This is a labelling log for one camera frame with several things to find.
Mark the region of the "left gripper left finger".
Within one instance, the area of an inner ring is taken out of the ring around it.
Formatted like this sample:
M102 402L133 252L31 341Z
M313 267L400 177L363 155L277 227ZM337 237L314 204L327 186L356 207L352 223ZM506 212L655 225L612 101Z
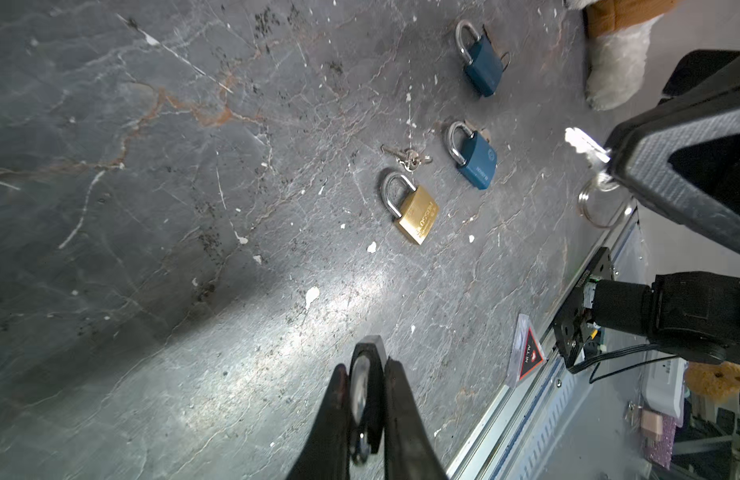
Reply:
M311 433L287 479L349 479L351 410L346 366L338 364L328 383Z

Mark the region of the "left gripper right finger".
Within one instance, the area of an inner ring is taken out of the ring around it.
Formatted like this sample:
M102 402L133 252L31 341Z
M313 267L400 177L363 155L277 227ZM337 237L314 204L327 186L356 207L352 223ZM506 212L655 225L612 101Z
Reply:
M403 364L385 366L385 478L447 479L422 422Z

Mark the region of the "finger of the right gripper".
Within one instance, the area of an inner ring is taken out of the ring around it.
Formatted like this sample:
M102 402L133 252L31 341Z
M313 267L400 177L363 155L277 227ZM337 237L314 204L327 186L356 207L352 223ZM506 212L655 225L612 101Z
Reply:
M659 104L605 148L608 174L642 204L740 254L740 51L685 55Z

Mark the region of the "silver key with ring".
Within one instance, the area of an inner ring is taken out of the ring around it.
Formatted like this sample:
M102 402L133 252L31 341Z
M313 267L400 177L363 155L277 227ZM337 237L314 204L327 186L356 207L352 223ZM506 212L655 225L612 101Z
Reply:
M590 199L596 192L611 193L621 188L621 185L608 172L611 162L611 151L605 149L579 127L567 127L565 129L565 141L575 149L577 154L586 158L589 168L592 171L592 177L578 193L577 207L579 213L592 226L602 230L613 230L626 216L633 212L632 207L627 207L614 220L606 223L595 220L589 208Z

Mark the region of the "blue padlock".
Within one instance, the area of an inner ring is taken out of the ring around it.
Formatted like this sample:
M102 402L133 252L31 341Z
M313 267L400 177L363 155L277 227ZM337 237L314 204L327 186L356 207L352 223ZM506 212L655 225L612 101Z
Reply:
M464 121L455 121L448 127L445 144L457 170L479 190L488 189L498 163L489 141Z
M486 27L479 32L469 20L460 20L454 35L464 72L481 96L493 96L510 65L510 53L499 55Z

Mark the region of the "brass yellow padlock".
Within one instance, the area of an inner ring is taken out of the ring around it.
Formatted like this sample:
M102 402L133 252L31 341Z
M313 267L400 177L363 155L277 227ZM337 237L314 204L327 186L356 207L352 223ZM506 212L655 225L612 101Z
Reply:
M400 181L407 195L400 206L390 196L394 181ZM381 183L380 195L387 210L394 217L394 224L413 243L422 245L431 232L439 213L439 206L431 194L422 186L417 186L405 174L394 171L385 176Z

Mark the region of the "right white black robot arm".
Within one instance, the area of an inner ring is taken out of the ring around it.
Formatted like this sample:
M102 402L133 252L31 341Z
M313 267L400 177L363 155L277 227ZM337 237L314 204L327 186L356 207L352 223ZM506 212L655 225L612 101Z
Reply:
M740 51L696 50L677 65L653 109L605 143L606 173L643 205L740 254ZM740 278L658 276L651 285L601 281L594 322L707 364L740 364Z

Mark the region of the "loose small key bunch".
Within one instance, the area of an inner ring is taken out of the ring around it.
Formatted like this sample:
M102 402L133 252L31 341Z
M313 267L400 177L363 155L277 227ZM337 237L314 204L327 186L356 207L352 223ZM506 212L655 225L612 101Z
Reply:
M423 155L413 148L399 149L383 144L381 146L381 151L395 157L408 172L415 172L422 165L427 165L433 162L431 156Z

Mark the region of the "white teddy bear brown hoodie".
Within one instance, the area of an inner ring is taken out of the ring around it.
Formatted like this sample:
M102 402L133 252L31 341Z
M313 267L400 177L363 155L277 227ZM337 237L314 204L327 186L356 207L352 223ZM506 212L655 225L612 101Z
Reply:
M679 5L676 0L567 1L585 13L590 73L589 106L615 109L629 101L644 82L653 26Z

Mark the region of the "red black triangle sign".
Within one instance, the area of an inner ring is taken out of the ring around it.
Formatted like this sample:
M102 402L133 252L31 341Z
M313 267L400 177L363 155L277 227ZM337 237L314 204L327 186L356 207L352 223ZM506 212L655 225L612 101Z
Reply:
M542 366L546 356L532 321L526 314L517 318L505 384L514 388Z

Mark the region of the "brown teddy bear background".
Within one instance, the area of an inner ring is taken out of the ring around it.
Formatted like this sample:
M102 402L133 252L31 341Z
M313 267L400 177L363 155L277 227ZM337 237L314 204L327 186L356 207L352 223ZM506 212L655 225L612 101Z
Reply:
M740 365L689 362L685 383L692 393L723 403L740 394Z

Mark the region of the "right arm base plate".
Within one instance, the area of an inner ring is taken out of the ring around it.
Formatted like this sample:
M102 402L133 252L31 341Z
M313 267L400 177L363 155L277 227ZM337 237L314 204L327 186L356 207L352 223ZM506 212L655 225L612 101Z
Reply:
M602 279L613 279L611 250L607 247L600 247L583 268L552 321L557 351L568 369L575 365L585 344L582 328L587 322L585 311L590 308L585 306L587 285Z

